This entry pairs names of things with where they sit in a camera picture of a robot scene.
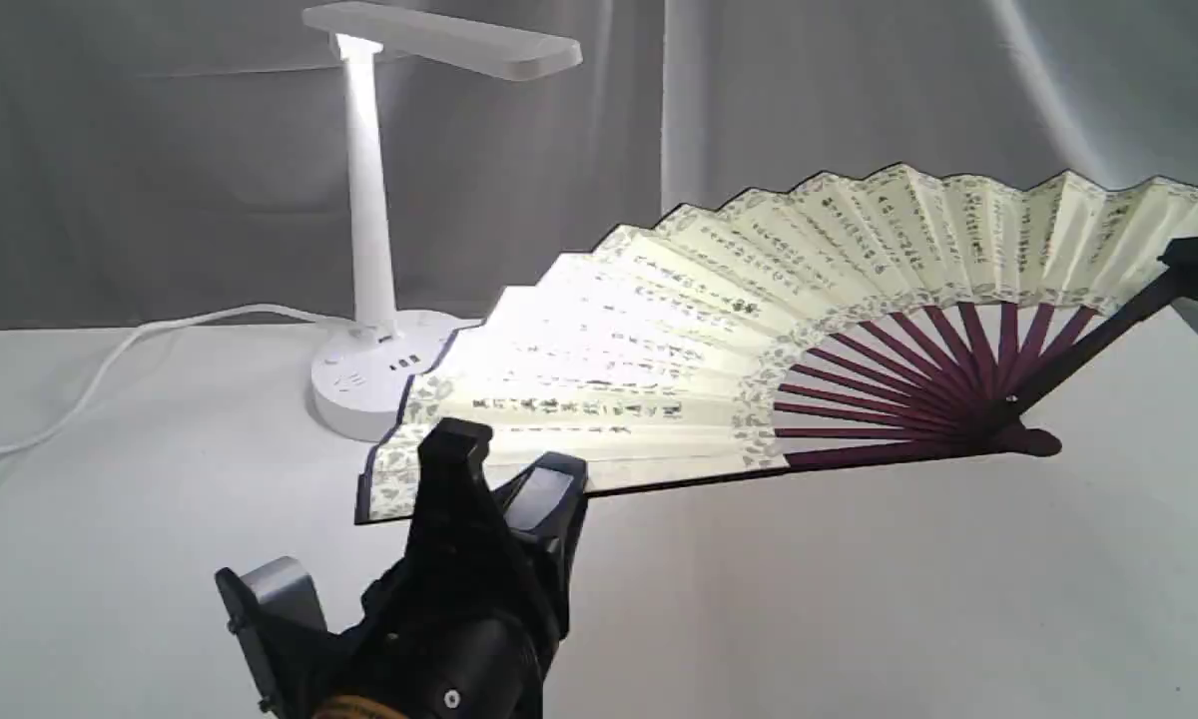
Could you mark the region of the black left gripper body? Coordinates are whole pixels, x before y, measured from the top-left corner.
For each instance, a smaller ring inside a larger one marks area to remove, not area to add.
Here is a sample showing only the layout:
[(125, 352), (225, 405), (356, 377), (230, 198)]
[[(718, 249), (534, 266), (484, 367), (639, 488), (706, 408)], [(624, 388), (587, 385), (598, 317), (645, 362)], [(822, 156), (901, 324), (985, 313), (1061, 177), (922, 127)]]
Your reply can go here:
[(536, 649), (507, 611), (415, 608), (361, 647), (311, 718), (543, 718), (559, 645)]

